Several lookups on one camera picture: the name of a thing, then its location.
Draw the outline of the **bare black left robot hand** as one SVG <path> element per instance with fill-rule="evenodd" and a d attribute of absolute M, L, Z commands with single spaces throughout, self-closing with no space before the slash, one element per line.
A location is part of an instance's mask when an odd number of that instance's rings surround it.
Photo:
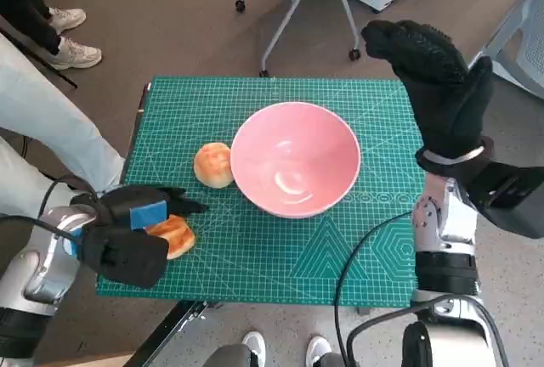
<path fill-rule="evenodd" d="M 168 220 L 171 215 L 188 217 L 208 209 L 207 205 L 186 197 L 185 192 L 182 188 L 145 184 L 118 187 L 98 199 L 93 224 L 145 229 Z"/>

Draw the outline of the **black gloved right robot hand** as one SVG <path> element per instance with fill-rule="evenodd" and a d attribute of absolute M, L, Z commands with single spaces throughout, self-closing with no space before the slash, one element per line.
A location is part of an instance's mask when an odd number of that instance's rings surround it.
<path fill-rule="evenodd" d="M 373 20 L 361 36 L 367 55 L 388 62 L 403 83 L 425 150 L 454 160 L 481 146 L 490 57 L 469 67 L 446 34 L 412 20 Z"/>

